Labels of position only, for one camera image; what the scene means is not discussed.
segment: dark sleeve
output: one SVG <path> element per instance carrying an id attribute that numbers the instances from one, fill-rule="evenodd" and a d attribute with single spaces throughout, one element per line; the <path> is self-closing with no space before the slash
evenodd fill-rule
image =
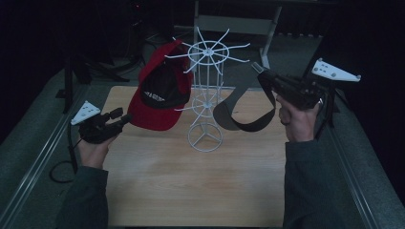
<path id="1" fill-rule="evenodd" d="M 107 176 L 104 170 L 79 167 L 58 213 L 58 229 L 108 227 Z"/>
<path id="2" fill-rule="evenodd" d="M 317 141 L 286 144 L 284 229 L 344 228 Z"/>

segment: light wooden board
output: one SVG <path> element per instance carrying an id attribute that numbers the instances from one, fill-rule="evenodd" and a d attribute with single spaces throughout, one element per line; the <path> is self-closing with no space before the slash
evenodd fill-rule
<path id="1" fill-rule="evenodd" d="M 126 111 L 135 90 L 112 88 L 103 113 L 118 107 Z M 230 92 L 223 90 L 223 97 Z M 263 92 L 248 91 L 234 118 L 250 122 L 271 108 Z M 257 133 L 221 129 L 223 143 L 209 153 L 187 141 L 196 117 L 184 111 L 165 132 L 124 127 L 104 164 L 110 225 L 281 226 L 287 139 L 278 111 Z"/>

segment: white wire rack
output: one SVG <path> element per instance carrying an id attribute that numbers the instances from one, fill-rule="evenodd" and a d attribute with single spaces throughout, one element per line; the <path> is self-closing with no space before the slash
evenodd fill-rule
<path id="1" fill-rule="evenodd" d="M 218 40 L 204 40 L 199 28 L 197 28 L 200 42 L 194 45 L 183 43 L 189 47 L 187 54 L 171 55 L 167 58 L 179 58 L 188 56 L 190 59 L 190 68 L 185 71 L 194 73 L 194 93 L 192 96 L 191 107 L 181 109 L 192 110 L 197 115 L 196 119 L 190 125 L 188 131 L 188 142 L 190 145 L 201 152 L 211 152 L 223 142 L 224 136 L 220 127 L 213 117 L 213 108 L 223 101 L 221 90 L 224 84 L 224 62 L 227 59 L 248 62 L 230 56 L 230 50 L 241 49 L 250 44 L 242 46 L 227 47 L 222 40 L 229 33 L 229 30 Z M 211 68 L 215 68 L 216 75 L 211 75 Z"/>

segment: black strap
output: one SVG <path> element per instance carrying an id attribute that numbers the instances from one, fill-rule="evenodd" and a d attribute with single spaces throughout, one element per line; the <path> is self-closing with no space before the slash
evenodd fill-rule
<path id="1" fill-rule="evenodd" d="M 273 119 L 276 110 L 276 99 L 274 98 L 274 94 L 271 92 L 270 82 L 265 78 L 260 77 L 260 74 L 257 76 L 257 78 L 259 79 L 259 83 L 262 86 L 268 100 L 270 100 L 271 104 L 273 105 L 273 109 L 267 114 L 261 116 L 259 119 L 247 124 L 240 123 L 232 117 L 233 109 L 235 108 L 236 103 L 256 79 L 256 77 L 251 75 L 243 77 L 239 84 L 235 87 L 232 94 L 214 108 L 213 115 L 215 121 L 221 127 L 229 131 L 243 130 L 246 132 L 258 132 L 264 129 Z"/>

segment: red baseball cap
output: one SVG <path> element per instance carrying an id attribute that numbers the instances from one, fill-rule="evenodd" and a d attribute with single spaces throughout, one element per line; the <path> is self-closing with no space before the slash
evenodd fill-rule
<path id="1" fill-rule="evenodd" d="M 166 58 L 185 54 L 181 41 L 175 40 L 157 48 L 139 73 L 139 86 L 131 99 L 128 114 L 131 124 L 153 131 L 166 131 L 180 118 L 191 94 L 193 74 L 188 57 Z"/>

